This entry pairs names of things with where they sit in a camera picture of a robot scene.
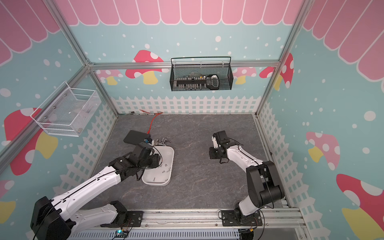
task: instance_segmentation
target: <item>light blue wall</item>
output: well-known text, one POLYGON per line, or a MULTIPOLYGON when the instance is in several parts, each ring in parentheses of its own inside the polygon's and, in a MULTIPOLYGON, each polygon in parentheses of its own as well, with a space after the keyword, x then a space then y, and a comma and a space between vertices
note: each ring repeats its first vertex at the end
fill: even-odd
POLYGON ((71 29, 83 50, 88 53, 91 62, 114 63, 131 62, 139 50, 151 51, 164 61, 182 56, 231 56, 234 60, 276 60, 280 57, 281 46, 285 45, 291 26, 283 23, 274 26, 223 23, 140 23, 127 26, 120 23, 117 26, 79 24, 71 29), (220 36, 219 42, 216 41, 217 36, 220 36))
MULTIPOLYGON (((356 215, 356 219, 361 221, 357 228, 348 224, 342 209, 358 209, 359 206, 355 204, 356 200, 353 202, 343 194, 336 182, 338 174, 345 174, 379 188, 378 191, 384 189, 384 93, 381 82, 367 81, 356 71, 355 64, 343 62, 337 51, 329 51, 322 40, 316 40, 311 32, 305 30, 301 30, 291 53, 295 70, 291 86, 288 89, 282 86, 280 91, 273 90, 267 103, 269 107, 262 114, 262 118, 267 117, 269 114, 266 110, 272 109, 271 117, 278 121, 277 128, 281 128, 283 141, 289 144, 283 149, 293 153, 292 160, 297 163, 294 169, 296 174, 303 174, 301 186, 293 182, 291 176, 285 179, 290 187, 287 194, 293 198, 293 204, 302 209, 314 240, 326 239, 328 235, 332 240, 356 240, 359 238, 355 234, 359 235, 361 231, 365 231, 363 235, 366 237, 373 231, 384 237, 384 233, 373 228, 372 224, 366 225, 367 221, 362 220, 360 215, 356 215), (368 111, 375 112, 374 120, 367 121, 364 118, 368 111), (324 156, 318 163, 312 160, 308 150, 314 146, 308 143, 307 132, 329 134, 337 139, 340 162, 335 170, 328 167, 324 156), (368 148, 369 153, 366 150, 363 152, 363 148, 368 148), (300 189, 307 193, 306 200, 298 197, 300 189)), ((283 155, 278 160, 279 163, 281 161, 278 167, 282 169, 280 173, 283 177, 287 174, 284 164, 288 157, 283 155)), ((362 204, 367 201, 361 195, 358 197, 362 204)), ((374 205, 375 211, 384 211, 384 201, 366 202, 365 206, 367 204, 374 205)), ((376 221, 382 224, 383 218, 376 221)))

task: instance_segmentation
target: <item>white polka dot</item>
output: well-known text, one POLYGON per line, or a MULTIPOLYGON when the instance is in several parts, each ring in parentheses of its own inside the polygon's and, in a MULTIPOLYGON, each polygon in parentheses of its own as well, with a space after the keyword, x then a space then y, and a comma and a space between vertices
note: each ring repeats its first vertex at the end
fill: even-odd
POLYGON ((332 171, 335 170, 335 168, 336 168, 335 165, 334 165, 333 163, 331 163, 331 162, 328 163, 328 167, 329 167, 329 169, 331 169, 332 171))
POLYGON ((11 95, 11 91, 6 88, 2 88, 0 89, 0 95, 7 98, 11 95))
POLYGON ((11 142, 11 141, 2 141, 2 142, 1 142, 1 145, 3 145, 3 146, 7 146, 10 142, 11 142))
POLYGON ((33 157, 35 156, 35 150, 29 150, 26 154, 25 154, 25 161, 27 163, 30 163, 32 164, 33 162, 33 157))
POLYGON ((360 206, 360 199, 356 195, 356 193, 350 191, 350 190, 345 190, 344 191, 345 196, 347 196, 352 202, 354 202, 357 206, 360 206))
POLYGON ((367 121, 373 121, 376 118, 376 113, 374 111, 368 111, 364 113, 364 119, 367 121))
POLYGON ((363 147, 362 152, 368 154, 370 152, 369 148, 363 147))
POLYGON ((340 146, 336 146, 336 147, 335 147, 335 153, 336 153, 337 155, 340 155, 340 146))
POLYGON ((15 182, 14 181, 8 181, 6 184, 4 184, 4 188, 6 189, 6 190, 9 190, 9 189, 11 189, 12 187, 13 187, 13 185, 15 184, 15 182))
POLYGON ((329 151, 329 146, 328 146, 328 144, 326 144, 326 143, 323 144, 323 150, 326 151, 326 152, 329 151))
POLYGON ((364 191, 366 191, 368 194, 370 194, 372 196, 379 196, 383 192, 382 189, 375 187, 375 186, 372 186, 366 182, 360 181, 360 183, 361 183, 361 186, 364 189, 364 191))

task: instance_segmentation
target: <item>orange wire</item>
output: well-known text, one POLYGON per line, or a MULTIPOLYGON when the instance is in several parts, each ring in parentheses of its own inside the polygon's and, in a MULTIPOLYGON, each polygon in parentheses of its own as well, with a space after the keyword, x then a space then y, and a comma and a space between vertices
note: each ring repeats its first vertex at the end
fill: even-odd
MULTIPOLYGON (((151 113, 146 112, 146 111, 141 110, 141 109, 140 109, 140 111, 142 111, 142 112, 144 112, 144 113, 151 114, 151 113)), ((151 124, 149 125, 149 130, 148 130, 147 134, 149 134, 149 132, 151 131, 151 127, 152 127, 152 122, 153 122, 153 120, 154 120, 157 116, 159 116, 160 114, 162 114, 162 112, 161 112, 161 113, 156 113, 156 115, 152 118, 152 121, 151 121, 151 124)))

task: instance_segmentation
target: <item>wall mural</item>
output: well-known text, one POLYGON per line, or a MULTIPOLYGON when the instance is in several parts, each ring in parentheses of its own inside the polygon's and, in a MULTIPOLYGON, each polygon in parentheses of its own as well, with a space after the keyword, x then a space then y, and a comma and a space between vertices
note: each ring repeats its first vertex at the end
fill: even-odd
POLYGON ((383 9, 381 0, 316 0, 303 28, 346 64, 356 64, 365 79, 380 82, 384 92, 383 9))
POLYGON ((382 68, 370 73, 360 68, 363 61, 365 66, 377 64, 373 55, 367 57, 371 49, 375 56, 383 54, 379 40, 384 21, 373 21, 383 7, 375 0, 316 0, 291 51, 295 69, 290 87, 272 91, 260 114, 287 198, 301 209, 313 240, 384 238, 384 95, 370 83, 384 75, 379 78, 382 68), (349 18, 341 23, 339 18, 346 16, 354 23, 349 18), (350 37, 364 18, 371 19, 370 27, 350 37), (340 37, 335 26, 346 37, 330 49, 327 39, 340 37), (371 28, 381 28, 380 33, 374 38, 372 32, 362 34, 371 28), (355 66, 342 48, 358 36, 371 41, 349 45, 349 56, 360 52, 355 66))
POLYGON ((301 6, 301 0, 56 1, 95 63, 131 62, 140 50, 163 61, 277 60, 301 6))

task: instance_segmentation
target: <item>mushroom illustration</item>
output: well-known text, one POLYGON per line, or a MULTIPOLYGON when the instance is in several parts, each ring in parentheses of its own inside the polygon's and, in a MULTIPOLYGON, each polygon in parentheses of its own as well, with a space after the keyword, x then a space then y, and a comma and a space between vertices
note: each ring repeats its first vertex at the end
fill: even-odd
POLYGON ((256 77, 257 75, 256 68, 254 67, 236 68, 232 73, 233 78, 237 78, 235 84, 244 84, 245 76, 256 77))
POLYGON ((123 75, 121 72, 117 69, 111 69, 111 70, 97 70, 96 74, 99 76, 100 81, 102 83, 105 83, 105 80, 107 79, 108 85, 117 85, 117 82, 114 77, 122 78, 123 75))
POLYGON ((356 236, 362 240, 384 237, 383 190, 344 174, 338 174, 336 182, 345 196, 359 207, 341 210, 356 236))
POLYGON ((14 184, 15 184, 15 182, 12 180, 0 181, 0 198, 2 198, 4 196, 4 194, 6 194, 7 191, 13 187, 14 184))
POLYGON ((337 168, 340 161, 340 146, 333 135, 322 134, 318 132, 307 132, 307 141, 312 145, 313 148, 308 150, 312 160, 319 162, 322 156, 325 157, 328 163, 328 167, 333 171, 337 168))
MULTIPOLYGON (((11 142, 31 121, 30 115, 35 109, 36 108, 24 108, 17 110, 5 118, 4 130, 7 140, 2 142, 3 145, 11 142)), ((57 148, 57 145, 58 139, 56 137, 49 136, 40 129, 10 163, 13 174, 22 175, 29 170, 32 165, 35 150, 41 152, 43 157, 48 159, 57 148)))
MULTIPOLYGON (((132 62, 137 63, 153 63, 153 62, 163 62, 163 60, 153 52, 147 50, 140 50, 132 62)), ((141 75, 144 77, 144 84, 156 84, 158 82, 154 71, 168 73, 168 68, 158 68, 158 69, 128 69, 125 72, 125 75, 129 78, 137 78, 141 75)))
MULTIPOLYGON (((268 78, 272 76, 273 72, 273 67, 267 67, 265 68, 261 73, 260 77, 261 78, 268 78)), ((285 87, 289 88, 292 83, 292 78, 293 78, 293 56, 290 53, 288 55, 287 60, 284 63, 283 69, 280 72, 280 75, 277 77, 277 80, 275 82, 275 85, 273 86, 275 90, 279 91, 280 90, 280 83, 282 80, 284 80, 285 87)))

